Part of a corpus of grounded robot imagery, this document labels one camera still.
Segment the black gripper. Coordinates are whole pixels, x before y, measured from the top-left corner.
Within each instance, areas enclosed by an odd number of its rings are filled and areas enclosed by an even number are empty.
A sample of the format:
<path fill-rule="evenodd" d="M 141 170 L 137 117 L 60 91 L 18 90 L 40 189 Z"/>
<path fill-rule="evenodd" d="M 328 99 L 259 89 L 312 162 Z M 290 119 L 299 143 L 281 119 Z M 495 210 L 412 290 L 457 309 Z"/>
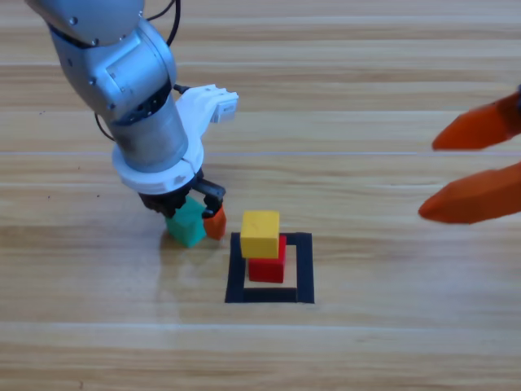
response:
<path fill-rule="evenodd" d="M 139 193 L 144 206 L 166 218 L 172 218 L 178 209 L 186 203 L 191 190 L 204 195 L 205 209 L 202 212 L 204 229 L 207 237 L 221 240 L 225 235 L 226 215 L 223 205 L 225 188 L 204 178 L 201 169 L 186 185 L 175 191 L 161 195 L 145 195 Z"/>

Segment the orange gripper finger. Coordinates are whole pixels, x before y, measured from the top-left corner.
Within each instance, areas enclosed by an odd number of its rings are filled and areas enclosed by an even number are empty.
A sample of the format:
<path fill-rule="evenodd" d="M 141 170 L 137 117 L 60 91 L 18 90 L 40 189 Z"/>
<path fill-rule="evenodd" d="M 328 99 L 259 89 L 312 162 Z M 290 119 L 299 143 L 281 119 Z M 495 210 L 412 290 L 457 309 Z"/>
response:
<path fill-rule="evenodd" d="M 520 164 L 485 170 L 450 182 L 418 210 L 424 219 L 474 224 L 520 211 Z"/>
<path fill-rule="evenodd" d="M 481 150 L 520 134 L 520 92 L 459 115 L 433 140 L 433 150 Z"/>

